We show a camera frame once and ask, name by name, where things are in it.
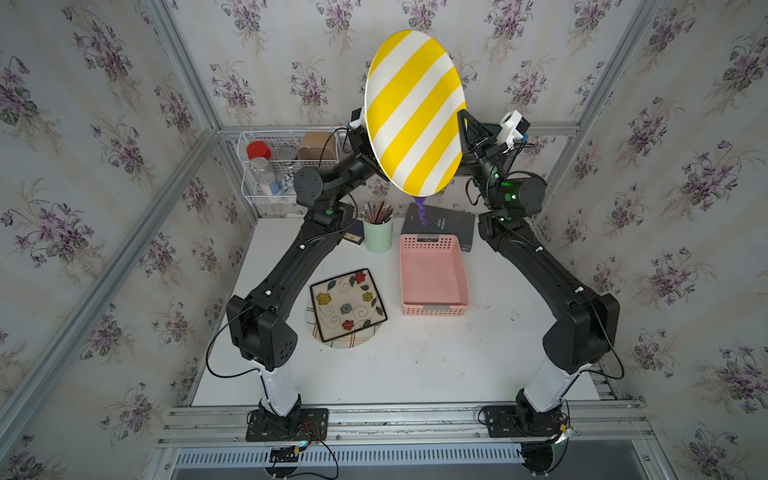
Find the round yellow striped plate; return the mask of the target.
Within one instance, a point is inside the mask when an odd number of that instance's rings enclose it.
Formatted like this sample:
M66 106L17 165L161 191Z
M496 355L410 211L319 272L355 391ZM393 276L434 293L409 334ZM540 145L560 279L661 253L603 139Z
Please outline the round yellow striped plate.
M370 65L364 100L365 129L391 183L413 197L443 190L462 158L457 114L466 99L441 44L420 31L391 35Z

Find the purple microfiber cloth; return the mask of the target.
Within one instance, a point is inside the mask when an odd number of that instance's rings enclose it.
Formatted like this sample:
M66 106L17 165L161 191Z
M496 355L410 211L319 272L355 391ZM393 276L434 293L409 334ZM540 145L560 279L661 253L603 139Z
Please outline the purple microfiber cloth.
M414 203L417 206L417 214L420 223L423 226L426 226L428 224L428 220L426 218L426 206L425 206L426 198L425 197L418 197L414 196Z

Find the square floral black-rimmed plate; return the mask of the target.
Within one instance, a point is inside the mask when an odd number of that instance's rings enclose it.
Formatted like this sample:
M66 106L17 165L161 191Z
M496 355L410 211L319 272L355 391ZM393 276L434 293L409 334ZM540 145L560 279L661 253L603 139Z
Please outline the square floral black-rimmed plate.
M323 341L335 340L375 325L388 315L369 269L339 275L310 286L317 327Z

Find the round plaid-striped white plate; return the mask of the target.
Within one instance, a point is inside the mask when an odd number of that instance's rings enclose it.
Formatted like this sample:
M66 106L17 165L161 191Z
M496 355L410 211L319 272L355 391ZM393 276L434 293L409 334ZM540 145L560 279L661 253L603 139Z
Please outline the round plaid-striped white plate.
M345 335L335 340L323 341L321 339L319 329L317 327L315 309L312 306L311 302L309 302L306 307L305 325L307 330L310 332L311 336L316 341L322 343L327 347L334 348L334 349L351 349L354 347L358 347L366 343L370 339L372 339L380 329L380 325L375 325L373 327L367 328L365 330L353 332L349 335Z

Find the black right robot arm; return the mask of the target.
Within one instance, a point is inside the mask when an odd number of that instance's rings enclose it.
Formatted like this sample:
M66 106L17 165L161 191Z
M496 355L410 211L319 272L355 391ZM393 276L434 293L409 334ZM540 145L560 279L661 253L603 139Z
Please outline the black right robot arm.
M575 380L612 350L620 305L578 280L537 239L530 220L542 210L547 182L514 167L529 146L522 114L512 111L492 129L461 109L457 122L461 164L487 208L480 237L518 268L554 318L542 340L546 358L515 401L517 416L533 422L553 416Z

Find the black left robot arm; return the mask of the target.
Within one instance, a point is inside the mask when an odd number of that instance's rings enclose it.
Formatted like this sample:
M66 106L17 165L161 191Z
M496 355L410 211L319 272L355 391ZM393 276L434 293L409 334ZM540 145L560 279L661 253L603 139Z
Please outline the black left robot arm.
M383 174L365 127L354 126L347 137L351 152L334 166L303 167L295 175L296 202L306 208L295 240L260 284L245 297L233 296L226 306L232 344L255 365L261 380L259 406L280 420L301 409L289 365L298 336L288 316L301 289L358 216L357 205L343 199L371 176Z

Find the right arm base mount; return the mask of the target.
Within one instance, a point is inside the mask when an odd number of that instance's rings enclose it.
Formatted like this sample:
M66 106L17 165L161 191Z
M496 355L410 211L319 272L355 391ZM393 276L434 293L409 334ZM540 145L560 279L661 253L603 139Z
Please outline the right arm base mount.
M483 406L477 419L491 438L557 438L569 421L560 407L540 413L518 405Z

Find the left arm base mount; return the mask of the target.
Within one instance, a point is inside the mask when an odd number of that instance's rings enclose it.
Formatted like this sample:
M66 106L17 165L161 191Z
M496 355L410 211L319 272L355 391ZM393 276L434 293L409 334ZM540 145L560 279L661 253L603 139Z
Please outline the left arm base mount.
M247 442L325 440L329 410L294 407L286 417L259 405L247 415Z

